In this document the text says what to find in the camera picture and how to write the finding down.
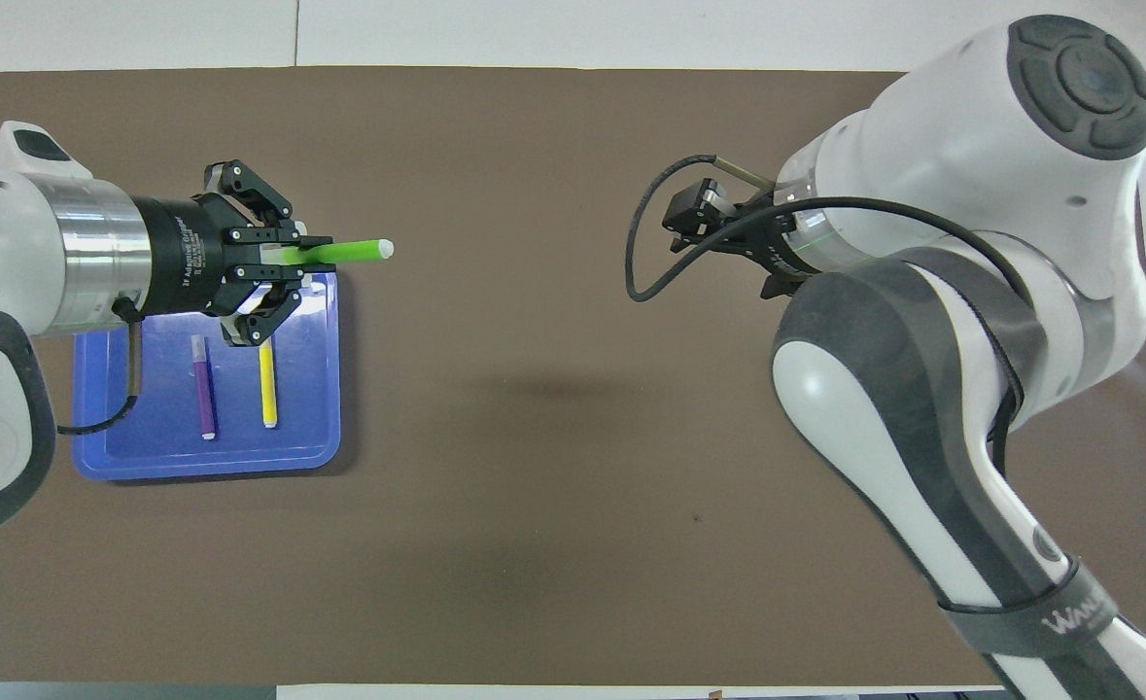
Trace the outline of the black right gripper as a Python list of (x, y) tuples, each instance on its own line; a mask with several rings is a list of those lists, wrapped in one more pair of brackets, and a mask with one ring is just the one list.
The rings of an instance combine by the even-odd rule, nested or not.
[[(774, 192), (755, 192), (748, 200), (733, 204), (733, 213), (729, 214), (724, 188), (714, 178), (702, 178), (672, 196), (666, 209), (664, 228), (672, 234), (670, 251), (682, 252), (702, 242), (723, 225), (733, 225), (744, 217), (771, 207), (774, 203)], [(807, 282), (807, 275), (796, 275), (795, 267), (782, 255), (782, 219), (768, 218), (723, 239), (724, 253), (745, 257), (768, 272), (762, 288), (763, 298), (794, 296)]]

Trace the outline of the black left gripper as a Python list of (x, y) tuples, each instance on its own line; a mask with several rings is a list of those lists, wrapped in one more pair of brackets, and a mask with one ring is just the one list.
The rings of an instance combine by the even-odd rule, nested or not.
[(226, 245), (276, 244), (295, 251), (329, 245), (307, 233), (295, 206), (248, 164), (205, 168), (205, 192), (191, 198), (133, 196), (149, 235), (151, 275), (143, 316), (204, 313), (221, 316), (230, 346), (259, 346), (303, 301), (304, 280), (331, 273), (324, 262), (226, 261)]

